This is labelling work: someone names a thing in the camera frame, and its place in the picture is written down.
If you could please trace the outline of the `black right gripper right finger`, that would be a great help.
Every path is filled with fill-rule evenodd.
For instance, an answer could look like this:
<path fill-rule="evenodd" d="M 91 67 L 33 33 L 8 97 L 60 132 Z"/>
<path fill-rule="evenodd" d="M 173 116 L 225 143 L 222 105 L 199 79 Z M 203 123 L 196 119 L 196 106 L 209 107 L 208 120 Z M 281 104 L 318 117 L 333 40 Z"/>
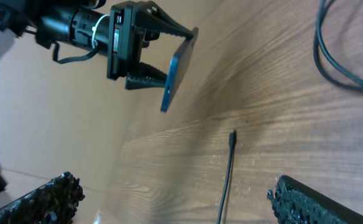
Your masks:
<path fill-rule="evenodd" d="M 275 190 L 268 190 L 274 216 L 280 224 L 355 224 L 363 215 L 304 185 L 282 175 Z"/>

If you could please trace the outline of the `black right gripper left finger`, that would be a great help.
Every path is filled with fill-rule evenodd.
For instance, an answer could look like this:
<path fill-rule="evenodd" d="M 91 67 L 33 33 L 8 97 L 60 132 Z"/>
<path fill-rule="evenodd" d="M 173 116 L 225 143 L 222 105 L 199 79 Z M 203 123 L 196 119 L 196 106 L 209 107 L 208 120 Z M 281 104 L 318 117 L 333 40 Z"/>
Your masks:
<path fill-rule="evenodd" d="M 72 224 L 79 202 L 85 198 L 80 179 L 70 172 L 0 208 L 0 224 Z"/>

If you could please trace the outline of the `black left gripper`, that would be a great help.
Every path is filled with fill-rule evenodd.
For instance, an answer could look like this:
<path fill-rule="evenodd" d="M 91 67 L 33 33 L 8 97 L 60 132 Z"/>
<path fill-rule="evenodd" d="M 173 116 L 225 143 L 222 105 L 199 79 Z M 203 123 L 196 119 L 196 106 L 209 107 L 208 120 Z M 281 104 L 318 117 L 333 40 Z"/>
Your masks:
<path fill-rule="evenodd" d="M 126 1 L 111 7 L 107 78 L 126 77 L 127 90 L 164 88 L 167 74 L 140 62 L 145 30 L 192 39 L 191 30 L 173 20 L 153 1 Z"/>

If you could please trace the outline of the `blue Samsung Galaxy smartphone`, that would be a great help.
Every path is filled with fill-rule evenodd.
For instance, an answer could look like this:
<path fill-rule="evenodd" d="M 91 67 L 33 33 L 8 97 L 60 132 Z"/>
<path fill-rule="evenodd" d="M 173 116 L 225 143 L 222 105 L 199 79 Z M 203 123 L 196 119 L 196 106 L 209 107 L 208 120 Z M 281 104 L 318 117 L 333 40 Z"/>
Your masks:
<path fill-rule="evenodd" d="M 171 102 L 174 99 L 189 68 L 194 46 L 199 35 L 199 28 L 193 28 L 192 33 L 193 38 L 191 40 L 184 40 L 171 58 L 166 84 L 164 86 L 165 90 L 163 100 L 161 103 L 161 112 L 163 113 L 168 111 Z"/>

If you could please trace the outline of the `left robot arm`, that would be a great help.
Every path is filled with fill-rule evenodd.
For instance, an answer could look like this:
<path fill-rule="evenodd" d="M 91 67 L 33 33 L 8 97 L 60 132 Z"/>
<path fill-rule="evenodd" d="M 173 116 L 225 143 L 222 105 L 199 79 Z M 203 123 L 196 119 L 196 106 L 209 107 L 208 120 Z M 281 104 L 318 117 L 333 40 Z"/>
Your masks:
<path fill-rule="evenodd" d="M 141 61 L 143 48 L 162 33 L 183 37 L 185 49 L 197 37 L 153 1 L 125 1 L 109 14 L 97 12 L 105 1 L 0 0 L 0 59 L 16 38 L 32 34 L 52 49 L 58 64 L 107 57 L 107 78 L 126 78 L 126 89 L 164 87 L 168 75 Z"/>

